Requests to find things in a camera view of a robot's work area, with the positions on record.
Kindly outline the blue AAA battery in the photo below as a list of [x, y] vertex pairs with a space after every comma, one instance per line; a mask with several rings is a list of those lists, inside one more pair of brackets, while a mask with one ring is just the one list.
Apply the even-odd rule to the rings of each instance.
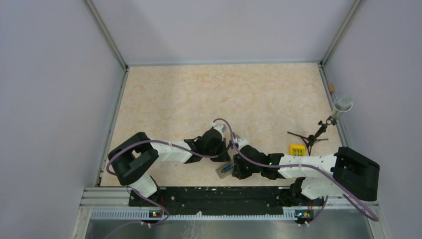
[[221, 172], [222, 172], [222, 173], [227, 173], [227, 172], [229, 172], [231, 169], [232, 169], [232, 165], [228, 165], [228, 166], [226, 166], [226, 167], [222, 168]]

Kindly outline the grey white remote control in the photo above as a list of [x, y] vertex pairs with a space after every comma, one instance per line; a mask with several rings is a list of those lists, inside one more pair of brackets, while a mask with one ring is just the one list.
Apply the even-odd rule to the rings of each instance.
[[219, 176], [220, 179], [223, 179], [229, 175], [232, 174], [234, 169], [234, 164], [233, 163], [226, 163], [222, 166], [220, 166], [219, 168], [216, 169], [216, 173]]

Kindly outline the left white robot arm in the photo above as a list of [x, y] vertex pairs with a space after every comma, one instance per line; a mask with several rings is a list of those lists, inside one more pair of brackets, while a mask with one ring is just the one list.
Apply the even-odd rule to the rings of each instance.
[[120, 185], [136, 190], [146, 205], [153, 206], [158, 203], [160, 193], [154, 179], [147, 174], [148, 169], [156, 162], [190, 164], [203, 158], [229, 162], [232, 144], [224, 132], [225, 127], [218, 125], [201, 136], [175, 142], [150, 139], [146, 133], [138, 132], [108, 154], [105, 169], [117, 177]]

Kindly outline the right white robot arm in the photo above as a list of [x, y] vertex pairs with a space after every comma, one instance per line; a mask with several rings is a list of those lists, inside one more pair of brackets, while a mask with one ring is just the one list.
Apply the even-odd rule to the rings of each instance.
[[275, 180], [302, 178], [292, 199], [305, 205], [323, 196], [349, 195], [374, 202], [378, 196], [380, 165], [349, 147], [323, 156], [264, 154], [250, 145], [236, 149], [234, 175], [245, 179], [254, 173]]

